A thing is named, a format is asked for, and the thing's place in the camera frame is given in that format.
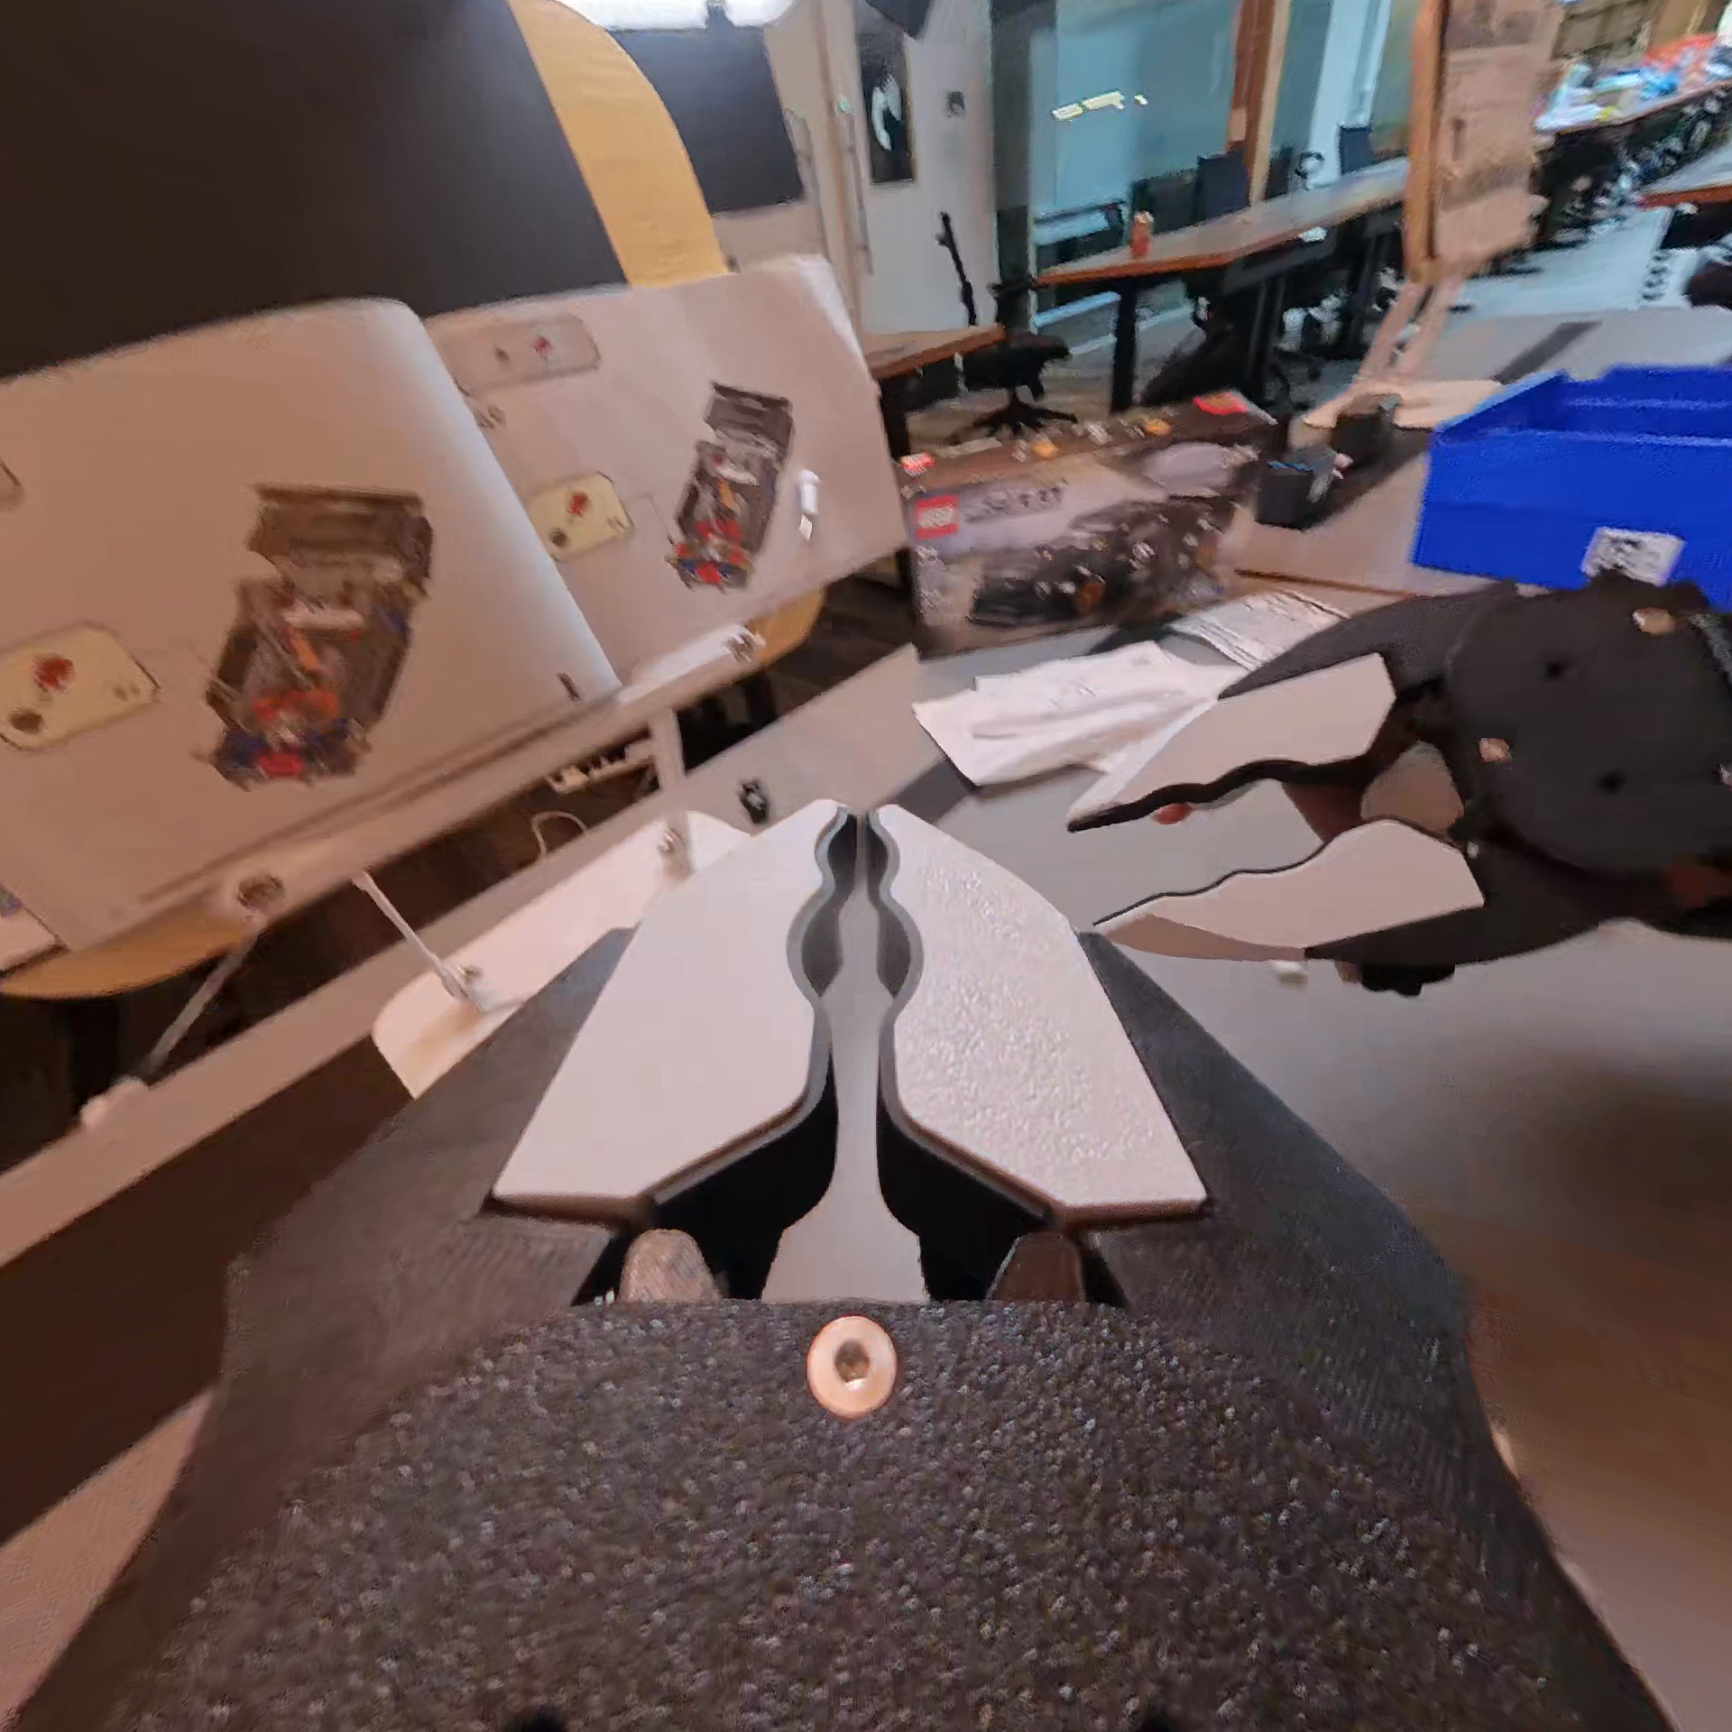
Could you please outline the blue bin with white label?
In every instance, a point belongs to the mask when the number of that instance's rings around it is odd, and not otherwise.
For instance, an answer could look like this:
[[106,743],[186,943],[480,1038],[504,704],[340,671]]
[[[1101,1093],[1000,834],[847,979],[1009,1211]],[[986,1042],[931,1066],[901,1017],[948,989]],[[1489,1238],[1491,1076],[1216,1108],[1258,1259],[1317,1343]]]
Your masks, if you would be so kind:
[[1607,558],[1729,602],[1727,366],[1618,366],[1517,382],[1435,432],[1416,568],[1538,589]]

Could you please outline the black partition panel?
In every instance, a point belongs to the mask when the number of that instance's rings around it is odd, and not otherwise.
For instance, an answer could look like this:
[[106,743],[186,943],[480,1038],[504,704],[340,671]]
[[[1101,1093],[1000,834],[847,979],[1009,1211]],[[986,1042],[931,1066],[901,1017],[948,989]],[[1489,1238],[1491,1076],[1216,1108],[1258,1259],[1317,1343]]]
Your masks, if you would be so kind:
[[504,3],[4,3],[2,373],[625,280]]

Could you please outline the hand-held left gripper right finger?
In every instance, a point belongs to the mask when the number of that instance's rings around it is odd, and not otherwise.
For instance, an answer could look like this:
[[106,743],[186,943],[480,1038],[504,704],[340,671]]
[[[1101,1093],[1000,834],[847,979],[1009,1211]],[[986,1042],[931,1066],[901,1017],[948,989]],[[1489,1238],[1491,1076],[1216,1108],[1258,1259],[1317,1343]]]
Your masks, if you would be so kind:
[[987,1296],[1018,1241],[1195,1221],[1206,1185],[1072,922],[901,807],[867,812],[891,1002],[883,1202],[929,1296]]

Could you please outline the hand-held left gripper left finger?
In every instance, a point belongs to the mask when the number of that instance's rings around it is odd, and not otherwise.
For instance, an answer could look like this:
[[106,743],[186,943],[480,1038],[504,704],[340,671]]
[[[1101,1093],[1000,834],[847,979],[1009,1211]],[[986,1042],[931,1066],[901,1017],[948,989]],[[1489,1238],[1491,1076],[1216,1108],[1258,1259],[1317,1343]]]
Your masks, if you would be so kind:
[[727,1296],[760,1296],[831,1188],[854,815],[811,803],[638,922],[494,1181],[521,1217],[671,1228]]

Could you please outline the white book stand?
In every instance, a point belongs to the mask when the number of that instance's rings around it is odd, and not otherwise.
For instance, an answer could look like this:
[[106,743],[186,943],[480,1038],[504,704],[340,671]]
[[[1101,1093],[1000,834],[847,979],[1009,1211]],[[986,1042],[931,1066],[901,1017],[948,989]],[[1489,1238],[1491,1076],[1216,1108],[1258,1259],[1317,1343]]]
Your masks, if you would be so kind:
[[719,823],[691,838],[686,772],[776,719],[768,667],[810,638],[810,597],[727,639],[660,707],[551,769],[467,824],[389,861],[364,884],[239,937],[174,937],[190,961],[128,991],[62,1000],[78,1126],[155,1085],[389,945],[410,946],[410,987],[384,1012],[385,1057],[418,1086],[474,1050],[590,943],[635,922],[717,857]]

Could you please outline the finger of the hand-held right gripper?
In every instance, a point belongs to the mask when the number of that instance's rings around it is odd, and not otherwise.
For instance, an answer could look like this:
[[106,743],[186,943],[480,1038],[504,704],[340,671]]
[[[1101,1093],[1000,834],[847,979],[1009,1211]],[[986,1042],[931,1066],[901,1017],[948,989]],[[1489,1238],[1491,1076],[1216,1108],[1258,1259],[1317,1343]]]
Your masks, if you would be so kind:
[[1247,690],[1130,745],[1069,810],[1069,832],[1206,807],[1246,782],[1295,778],[1365,759],[1395,705],[1383,656],[1369,654]]
[[1186,961],[1302,961],[1331,946],[1484,905],[1467,857],[1398,819],[1349,828],[1272,872],[1235,872],[1158,895],[1097,924],[1143,955]]

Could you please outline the long wooden table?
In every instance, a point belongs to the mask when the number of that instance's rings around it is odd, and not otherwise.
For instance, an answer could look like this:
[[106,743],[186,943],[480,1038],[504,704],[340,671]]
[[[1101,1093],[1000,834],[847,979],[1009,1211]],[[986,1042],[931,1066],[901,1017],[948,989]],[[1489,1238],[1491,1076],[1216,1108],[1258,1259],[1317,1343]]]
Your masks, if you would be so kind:
[[1407,186],[1407,160],[1390,158],[1349,173],[1326,188],[1289,192],[1206,222],[1154,235],[1142,252],[1130,246],[1041,270],[1041,291],[1090,289],[1115,298],[1110,347],[1110,412],[1128,410],[1137,395],[1140,295],[1160,283],[1202,283],[1228,292],[1256,291],[1256,309],[1240,343],[1237,388],[1247,392],[1264,377],[1272,345],[1268,283],[1309,265],[1312,254],[1351,224],[1398,213]]

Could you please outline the printed white sheet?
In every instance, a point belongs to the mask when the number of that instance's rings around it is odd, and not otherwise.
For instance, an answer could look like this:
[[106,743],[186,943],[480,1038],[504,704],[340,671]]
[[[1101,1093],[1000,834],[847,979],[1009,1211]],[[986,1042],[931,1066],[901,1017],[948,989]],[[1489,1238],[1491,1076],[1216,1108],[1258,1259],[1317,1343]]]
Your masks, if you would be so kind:
[[1199,644],[1242,668],[1258,668],[1346,619],[1337,608],[1289,589],[1252,589],[1186,612],[1169,635]]

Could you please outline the lego set box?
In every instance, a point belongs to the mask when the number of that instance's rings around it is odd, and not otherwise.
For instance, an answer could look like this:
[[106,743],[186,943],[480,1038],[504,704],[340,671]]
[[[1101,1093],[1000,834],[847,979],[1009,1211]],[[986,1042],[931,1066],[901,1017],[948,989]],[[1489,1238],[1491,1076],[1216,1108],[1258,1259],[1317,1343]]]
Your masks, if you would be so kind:
[[1223,546],[1284,422],[1237,392],[899,459],[928,658],[1119,628],[1223,597]]

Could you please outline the black office chair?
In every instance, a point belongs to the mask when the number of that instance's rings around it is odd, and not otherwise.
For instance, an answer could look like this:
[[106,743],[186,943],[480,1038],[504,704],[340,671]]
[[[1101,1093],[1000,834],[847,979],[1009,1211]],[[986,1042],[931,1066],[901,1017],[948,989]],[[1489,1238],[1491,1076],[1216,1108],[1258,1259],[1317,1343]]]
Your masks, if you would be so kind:
[[1041,335],[1026,321],[1026,303],[1035,292],[1033,276],[1021,269],[990,291],[1003,337],[965,353],[960,380],[971,393],[1001,392],[1001,404],[967,422],[953,441],[974,436],[1006,441],[1041,427],[1077,425],[1074,412],[1046,404],[1046,369],[1069,358],[1069,349],[1062,339]]

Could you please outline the poster on wooden easel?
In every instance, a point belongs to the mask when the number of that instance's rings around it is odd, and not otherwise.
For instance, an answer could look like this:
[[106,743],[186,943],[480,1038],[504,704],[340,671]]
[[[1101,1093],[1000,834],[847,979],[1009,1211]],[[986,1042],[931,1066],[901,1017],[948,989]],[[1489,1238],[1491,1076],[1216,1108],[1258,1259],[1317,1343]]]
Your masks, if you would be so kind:
[[1403,273],[1424,289],[1530,243],[1536,120],[1554,84],[1554,3],[1421,3],[1401,204]]

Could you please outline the white paper bags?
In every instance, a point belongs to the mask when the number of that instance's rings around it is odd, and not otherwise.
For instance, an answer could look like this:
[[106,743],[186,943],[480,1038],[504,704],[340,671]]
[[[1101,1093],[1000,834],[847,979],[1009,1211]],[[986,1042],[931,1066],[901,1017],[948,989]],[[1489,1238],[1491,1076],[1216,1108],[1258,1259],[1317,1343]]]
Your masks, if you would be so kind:
[[973,788],[1006,788],[1108,759],[1213,701],[1240,671],[1157,641],[977,677],[913,705],[915,721]]

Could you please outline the open instruction booklet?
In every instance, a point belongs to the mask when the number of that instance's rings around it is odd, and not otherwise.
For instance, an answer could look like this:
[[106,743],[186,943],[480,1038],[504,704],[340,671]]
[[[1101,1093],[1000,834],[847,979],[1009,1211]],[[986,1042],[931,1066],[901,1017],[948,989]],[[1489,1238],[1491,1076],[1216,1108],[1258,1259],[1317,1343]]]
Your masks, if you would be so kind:
[[341,299],[4,382],[4,970],[249,925],[902,543],[829,267]]

